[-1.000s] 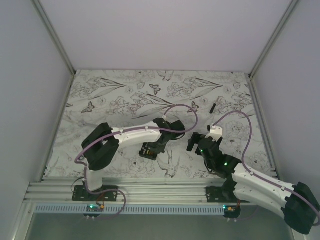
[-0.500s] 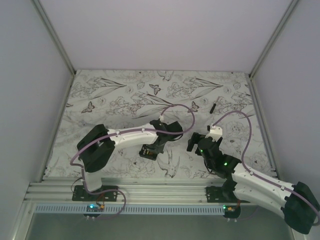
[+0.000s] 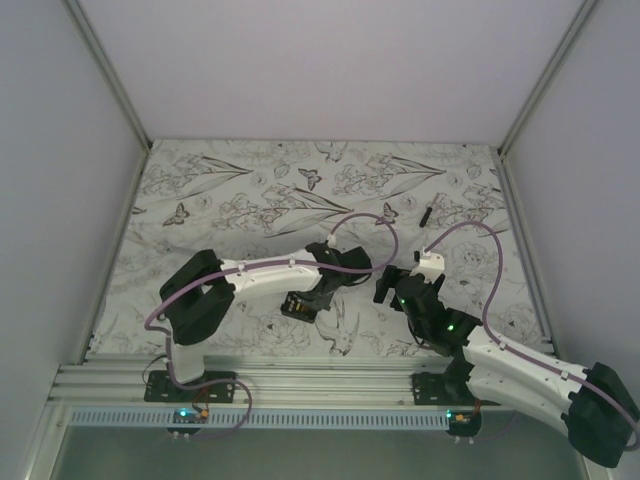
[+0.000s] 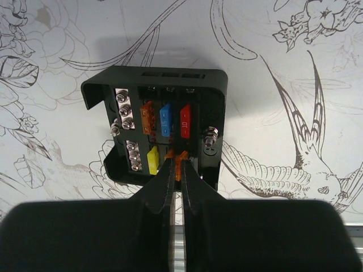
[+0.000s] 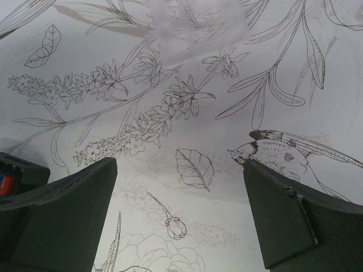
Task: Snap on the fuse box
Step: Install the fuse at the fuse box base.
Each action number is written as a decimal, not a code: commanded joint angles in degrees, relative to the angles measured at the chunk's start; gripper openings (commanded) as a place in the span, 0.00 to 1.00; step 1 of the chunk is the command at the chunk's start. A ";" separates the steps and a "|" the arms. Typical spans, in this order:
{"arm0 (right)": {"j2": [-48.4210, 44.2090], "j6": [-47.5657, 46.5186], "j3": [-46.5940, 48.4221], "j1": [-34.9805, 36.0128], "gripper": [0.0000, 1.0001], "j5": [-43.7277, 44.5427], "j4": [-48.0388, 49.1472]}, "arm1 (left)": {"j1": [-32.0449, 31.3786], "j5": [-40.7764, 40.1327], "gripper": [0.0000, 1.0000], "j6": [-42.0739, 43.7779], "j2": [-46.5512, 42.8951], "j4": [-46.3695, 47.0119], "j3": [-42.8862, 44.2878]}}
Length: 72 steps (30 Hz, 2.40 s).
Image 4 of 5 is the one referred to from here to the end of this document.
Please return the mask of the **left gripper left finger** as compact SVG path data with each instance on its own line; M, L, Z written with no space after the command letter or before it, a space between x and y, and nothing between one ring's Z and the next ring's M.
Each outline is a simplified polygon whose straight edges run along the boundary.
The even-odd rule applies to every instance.
M175 166L174 159L166 159L131 198L142 205L134 251L139 271L174 271Z

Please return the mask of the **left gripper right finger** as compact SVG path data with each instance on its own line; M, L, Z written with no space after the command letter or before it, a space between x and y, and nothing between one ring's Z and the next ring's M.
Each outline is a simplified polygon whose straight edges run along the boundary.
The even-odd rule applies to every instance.
M184 259L186 271L208 271L209 239L208 214L205 207L212 201L224 199L200 178L191 162L180 165L183 201Z

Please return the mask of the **yellow blade fuse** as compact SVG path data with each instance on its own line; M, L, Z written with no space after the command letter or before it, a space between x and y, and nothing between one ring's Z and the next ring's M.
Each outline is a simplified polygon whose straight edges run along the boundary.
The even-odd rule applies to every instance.
M159 168L159 152L157 146L153 146L147 153L147 162L149 166L149 173L156 175Z

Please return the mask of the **small orange fuse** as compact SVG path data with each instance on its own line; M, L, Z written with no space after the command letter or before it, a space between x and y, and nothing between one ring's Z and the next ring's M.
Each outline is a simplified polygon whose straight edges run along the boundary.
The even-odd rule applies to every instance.
M182 179L182 170L181 164L183 160L188 160L188 153L183 151L180 155L177 155L175 158L175 180L181 181Z

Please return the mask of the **orange blade fuse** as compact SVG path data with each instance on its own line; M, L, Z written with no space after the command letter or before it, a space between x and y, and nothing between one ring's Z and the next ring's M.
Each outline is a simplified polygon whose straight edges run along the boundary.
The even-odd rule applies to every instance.
M174 155L174 149L171 148L168 150L167 154L165 154L164 159L173 159L175 157Z

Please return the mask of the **black fuse box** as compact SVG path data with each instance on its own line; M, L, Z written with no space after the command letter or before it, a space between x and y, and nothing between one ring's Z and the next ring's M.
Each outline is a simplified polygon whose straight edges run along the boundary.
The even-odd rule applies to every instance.
M81 86L87 109L104 103L114 146L104 159L107 176L115 182L145 185L149 173L147 153L159 152L159 168L173 148L183 151L199 176L213 189L218 187L225 123L228 77L218 69L112 66ZM152 101L155 124L150 135L142 131L140 108ZM160 109L171 104L169 137L162 136ZM189 139L180 135L180 111L191 105Z

